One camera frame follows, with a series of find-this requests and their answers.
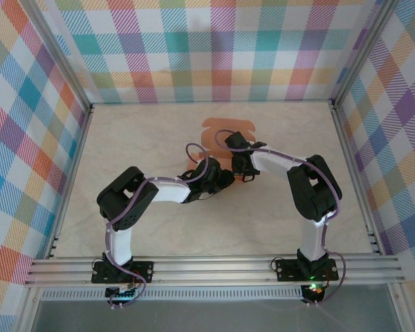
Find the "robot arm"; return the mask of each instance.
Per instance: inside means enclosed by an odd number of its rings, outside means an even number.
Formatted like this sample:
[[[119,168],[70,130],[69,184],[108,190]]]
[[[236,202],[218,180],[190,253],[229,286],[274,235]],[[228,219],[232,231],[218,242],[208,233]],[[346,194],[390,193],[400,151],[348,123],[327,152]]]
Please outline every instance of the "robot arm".
[[[310,167],[298,162],[300,158],[288,160],[280,158],[267,151],[274,151],[265,143],[256,142],[251,145],[244,137],[236,132],[225,140],[230,149],[249,149],[249,151],[232,152],[232,172],[221,169],[218,161],[208,158],[206,173],[197,181],[191,183],[162,181],[155,178],[148,182],[140,191],[132,208],[109,229],[109,250],[114,261],[123,266],[132,260],[131,231],[132,227],[152,202],[172,201],[175,203],[190,203],[197,200],[204,192],[216,194],[234,182],[234,176],[243,176],[243,181],[253,181],[260,172],[285,178],[293,194],[295,206],[303,216],[302,243],[297,251],[298,266],[305,277],[313,275],[327,260],[327,254],[321,246],[324,222],[336,212],[336,202],[331,190],[324,180]],[[264,147],[265,151],[254,151]],[[338,187],[331,171],[321,156],[312,156],[306,159],[316,166],[331,182],[341,199],[341,190]],[[198,167],[179,176],[187,180],[199,176],[204,167],[202,160]],[[144,174],[137,167],[130,167],[105,188],[97,198],[100,214],[108,220],[119,216],[128,206],[131,196],[145,181]]]

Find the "metal frame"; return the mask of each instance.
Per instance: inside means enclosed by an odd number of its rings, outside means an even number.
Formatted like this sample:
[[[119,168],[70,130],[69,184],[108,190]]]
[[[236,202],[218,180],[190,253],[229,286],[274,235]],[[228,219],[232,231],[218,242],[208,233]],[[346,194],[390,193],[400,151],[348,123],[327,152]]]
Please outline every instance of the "metal frame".
[[[372,8],[374,6],[375,6],[375,1],[365,1],[364,5],[362,5],[360,14],[358,15],[358,18],[356,20],[356,24],[353,26],[351,30],[351,34],[349,35],[346,41],[346,46],[342,50],[341,56],[335,64],[335,70],[333,71],[333,77],[327,84],[326,90],[324,91],[324,94],[323,94],[324,100],[329,98],[330,95],[332,95],[335,85],[338,82],[338,78],[340,77],[341,72],[346,66],[347,59],[349,58],[352,52],[353,45],[355,45],[358,37],[360,36],[363,26],[367,18],[369,17],[369,14],[372,11]]]
[[[354,63],[349,68],[348,73],[341,83],[340,90],[335,96],[335,105],[341,105],[346,97],[399,2],[400,0],[384,0],[375,19],[375,23],[373,23],[369,31],[366,42],[358,50]]]
[[[64,216],[66,215],[66,209],[69,204],[69,199],[71,198],[72,189],[75,182],[75,177],[77,176],[78,165],[80,164],[80,159],[82,158],[84,144],[86,142],[86,137],[88,136],[89,127],[91,126],[92,121],[92,109],[87,113],[84,124],[82,134],[80,136],[80,140],[77,145],[77,151],[75,152],[75,157],[73,159],[73,164],[71,168],[71,173],[68,178],[68,182],[66,184],[66,189],[64,190],[64,195],[62,197],[62,201],[60,203],[59,212],[55,216],[53,230],[50,233],[48,246],[46,247],[44,256],[46,259],[53,257],[51,250],[56,248],[56,242],[59,239],[60,232],[62,231]]]
[[[64,21],[64,18],[58,8],[55,0],[44,0],[44,4],[48,9],[49,15],[51,19],[55,22],[55,25],[60,31],[64,42],[68,46],[69,52],[71,53],[71,58],[75,63],[75,67],[78,71],[82,74],[83,80],[86,82],[86,87],[89,95],[93,98],[95,103],[102,103],[103,99],[100,95],[99,89],[97,88],[95,81],[93,80],[91,73],[88,70],[86,63],[84,62],[84,58],[80,50],[78,49],[77,44],[75,43],[73,36]]]
[[[404,274],[398,259],[395,256],[382,256],[384,247],[378,238],[378,230],[373,222],[373,216],[369,208],[368,200],[362,186],[362,180],[358,173],[348,137],[346,136],[341,118],[337,112],[344,97],[349,92],[362,65],[374,47],[378,37],[383,30],[388,18],[394,11],[398,0],[385,0],[371,29],[367,42],[359,50],[353,66],[344,79],[340,91],[335,97],[335,104],[330,102],[329,108],[338,133],[344,158],[349,168],[349,174],[362,210],[363,219],[366,223],[367,234],[371,242],[371,254],[346,254],[347,276],[345,284],[368,285],[388,284],[391,297],[397,312],[398,319],[404,331],[415,331],[415,317],[410,309],[412,303],[405,285]],[[71,68],[66,56],[61,51],[57,40],[53,36],[42,13],[33,0],[21,0],[26,13],[34,23],[41,35],[54,61],[59,66],[67,82],[71,85],[80,102],[89,110],[84,122],[82,136],[80,138],[71,176],[66,186],[64,198],[55,220],[54,230],[48,241],[46,259],[35,260],[30,270],[24,296],[18,305],[17,317],[13,331],[30,331],[35,319],[37,307],[40,301],[49,300],[103,300],[103,290],[107,286],[91,284],[94,257],[88,258],[54,258],[56,241],[59,239],[60,231],[66,214],[66,208],[71,196],[78,165],[83,152],[86,135],[92,118],[92,104],[82,88],[74,70]],[[235,293],[226,293],[225,297],[257,296],[261,298],[300,298],[299,289],[306,282],[277,282],[276,273],[270,269],[270,262],[274,256],[222,256],[222,257],[136,257],[138,260],[154,261],[154,279],[148,285],[148,293],[143,299],[187,299],[187,289],[192,292],[197,290],[193,297],[208,298],[218,297],[224,290],[239,290]],[[282,255],[283,258],[292,259],[294,255]],[[342,268],[342,262],[338,257],[337,267]],[[209,288],[216,290],[214,295],[204,290]]]
[[[148,286],[292,286],[304,282],[278,282],[277,274],[270,269],[273,255],[268,256],[213,256],[213,257],[136,257],[136,261],[153,261],[154,278]],[[295,255],[284,255],[295,259]],[[339,257],[337,268],[342,269]],[[28,287],[95,287],[91,283],[91,264],[95,257],[56,258],[36,260],[26,280]],[[376,254],[346,254],[347,276],[345,283],[388,284],[403,282],[398,259],[395,256]],[[106,284],[102,287],[121,287]]]
[[[82,106],[85,109],[90,110],[92,108],[92,103],[88,99],[82,84],[78,80],[78,77],[75,74],[71,64],[60,48],[60,45],[58,44],[54,34],[50,30],[49,25],[44,19],[39,6],[33,0],[19,0],[19,2],[31,22],[34,24],[35,30],[39,33],[51,57],[53,57],[54,62],[62,72],[72,91],[76,94],[77,98],[82,103]]]

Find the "plaid wall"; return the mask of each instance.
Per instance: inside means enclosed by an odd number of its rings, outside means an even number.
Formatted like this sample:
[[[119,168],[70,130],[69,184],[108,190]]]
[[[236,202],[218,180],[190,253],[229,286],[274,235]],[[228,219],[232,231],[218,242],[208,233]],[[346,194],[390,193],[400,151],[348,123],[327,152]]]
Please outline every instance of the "plaid wall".
[[[37,2],[89,98],[120,103],[328,99],[375,0]]]
[[[0,0],[0,331],[46,247],[83,119],[17,0]]]
[[[357,41],[352,47],[352,50],[349,54],[349,57],[347,58],[346,64],[344,65],[344,68],[340,72],[340,76],[338,76],[337,83],[333,87],[331,98],[334,98],[338,91],[340,90],[341,83],[346,77],[346,74],[348,70],[351,68],[352,64],[355,62],[355,59],[358,55],[358,51],[360,50],[361,46],[365,43],[366,39],[371,33],[372,26],[375,23],[375,19],[380,12],[380,9],[382,5],[384,4],[385,0],[375,0],[375,4],[373,5],[371,12],[369,13],[369,16],[367,17],[367,20],[364,24],[364,26],[361,29],[360,34],[358,35]]]
[[[341,109],[388,254],[415,303],[415,0],[401,0]]]

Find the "wire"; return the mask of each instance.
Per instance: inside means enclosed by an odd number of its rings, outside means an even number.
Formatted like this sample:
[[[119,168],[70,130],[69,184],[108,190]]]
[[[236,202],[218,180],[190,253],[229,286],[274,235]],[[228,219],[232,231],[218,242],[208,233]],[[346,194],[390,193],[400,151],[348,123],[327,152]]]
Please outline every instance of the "wire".
[[[274,272],[277,272],[277,270],[275,270],[275,269],[274,269],[274,266],[273,266],[274,261],[275,261],[277,258],[284,259],[283,257],[274,257],[274,259],[273,259],[272,261],[270,261],[269,267],[270,267],[270,269],[271,269],[272,271],[274,271]]]
[[[219,192],[222,192],[223,189],[220,189],[218,192],[213,193],[212,195],[210,195],[209,197],[206,197],[205,199],[197,199],[197,201],[206,201],[207,199],[210,199],[212,196],[217,195]]]
[[[132,272],[132,271],[129,271],[129,270],[123,268],[122,266],[120,266],[119,264],[117,264],[117,262],[113,258],[112,253],[111,253],[111,232],[113,232],[112,226],[115,223],[119,222],[121,219],[123,219],[123,217],[131,210],[131,208],[133,207],[133,205],[137,201],[138,197],[140,196],[140,193],[141,193],[142,189],[149,182],[152,182],[152,181],[164,181],[164,182],[181,183],[181,184],[187,185],[188,183],[197,181],[198,179],[202,178],[205,175],[206,171],[208,170],[208,161],[209,161],[208,158],[209,158],[209,155],[208,155],[208,153],[206,152],[206,150],[201,145],[196,144],[196,143],[189,143],[189,144],[186,145],[186,148],[185,148],[186,154],[187,154],[187,156],[189,158],[192,159],[192,157],[190,156],[190,153],[189,153],[189,147],[192,147],[192,146],[198,147],[205,154],[205,167],[203,168],[203,171],[200,173],[200,175],[196,176],[195,178],[189,179],[189,180],[181,180],[179,178],[168,178],[168,177],[164,177],[164,176],[162,176],[162,177],[155,177],[155,178],[147,178],[146,180],[144,180],[138,186],[138,189],[136,190],[136,192],[132,196],[129,204],[122,211],[122,213],[120,213],[116,218],[112,219],[111,221],[109,221],[106,224],[107,231],[106,231],[106,234],[104,236],[104,242],[105,242],[105,245],[106,245],[106,256],[107,256],[108,260],[118,270],[120,270],[120,271],[122,271],[122,272],[124,272],[124,273],[126,273],[128,275],[132,275],[134,278],[139,279],[142,282],[142,284],[143,284],[143,287],[142,287],[141,291],[133,299],[129,300],[128,302],[126,302],[124,304],[121,304],[120,303],[118,305],[118,307],[113,303],[113,301],[112,301],[113,296],[111,296],[109,298],[109,304],[111,305],[111,308],[112,309],[115,309],[115,308],[123,309],[123,307],[130,306],[131,304],[133,304],[145,292],[145,290],[146,290],[146,283],[147,283],[146,280],[145,280],[145,278],[143,278],[140,274],[135,273],[135,272]]]
[[[132,271],[132,272],[137,273],[138,275],[140,274],[137,270],[134,270],[134,271]],[[132,282],[133,282],[133,284],[134,284],[134,285],[136,284],[136,278],[135,278],[135,277],[132,277]],[[140,287],[140,286],[141,286],[141,284],[142,284],[142,281],[140,280],[140,281],[138,282],[138,286],[137,286],[136,288]]]
[[[92,261],[92,263],[91,263],[92,271],[94,271],[94,272],[97,272],[97,271],[95,270],[95,268],[94,268],[94,263],[95,263],[95,261],[98,261],[98,260],[103,261],[103,259],[101,259],[101,258],[97,257],[97,258],[96,258],[96,259],[94,259],[94,260]]]
[[[235,133],[235,131],[229,130],[229,129],[221,129],[218,130],[215,133],[214,139],[215,139],[215,143],[219,146],[222,147],[225,150],[231,151],[231,152],[247,152],[247,151],[259,151],[259,152],[266,152],[268,154],[274,154],[276,156],[285,158],[287,160],[291,160],[295,163],[301,163],[304,164],[306,166],[308,166],[309,168],[311,168],[312,170],[314,170],[315,172],[318,173],[318,175],[324,180],[324,182],[327,184],[327,186],[329,187],[329,189],[332,192],[333,198],[335,199],[335,213],[330,216],[329,218],[326,216],[325,220],[324,220],[324,226],[323,226],[323,231],[322,231],[322,238],[321,238],[321,246],[323,247],[323,250],[328,254],[328,255],[336,255],[338,256],[342,263],[343,263],[343,274],[340,278],[340,283],[337,286],[337,289],[335,290],[335,292],[333,292],[332,294],[330,294],[329,296],[326,297],[326,299],[324,299],[322,302],[324,301],[329,301],[337,292],[338,290],[341,288],[341,286],[343,285],[344,279],[346,278],[346,271],[347,271],[347,267],[346,267],[346,260],[344,259],[343,255],[341,255],[338,252],[332,252],[327,250],[326,248],[326,233],[327,233],[327,227],[328,227],[328,223],[331,219],[334,219],[337,215],[339,215],[340,211],[341,211],[341,202],[340,202],[340,198],[338,197],[337,191],[335,190],[334,186],[332,185],[332,183],[330,182],[330,180],[327,178],[327,176],[324,175],[324,173],[321,171],[321,169],[319,169],[318,167],[316,167],[314,164],[306,161],[306,160],[302,160],[293,156],[289,156],[288,154],[283,154],[281,152],[278,151],[273,151],[273,150],[269,150],[269,149],[261,149],[261,148],[248,148],[248,149],[231,149],[227,146],[225,146],[224,144],[221,144],[219,142],[218,136],[220,133]]]
[[[326,287],[329,287],[329,280],[330,280],[330,277],[329,277],[329,272],[327,272],[327,270],[324,270],[324,273],[326,273],[326,278],[327,278],[327,284],[326,284]]]

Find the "marble surface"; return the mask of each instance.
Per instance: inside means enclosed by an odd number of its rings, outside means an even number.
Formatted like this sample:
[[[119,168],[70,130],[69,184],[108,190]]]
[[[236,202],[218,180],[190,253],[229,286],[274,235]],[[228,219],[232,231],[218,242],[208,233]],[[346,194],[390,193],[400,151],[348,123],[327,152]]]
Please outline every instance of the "marble surface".
[[[182,174],[185,146],[200,142],[201,124],[210,117],[250,120],[257,140],[287,154],[322,155],[343,192],[328,249],[371,252],[327,104],[262,102],[96,106],[56,256],[100,256],[105,231],[95,202],[100,191],[132,165],[150,176]],[[149,256],[290,254],[301,240],[300,218],[288,183],[262,174],[206,201],[153,203],[135,225],[131,247],[134,255]]]

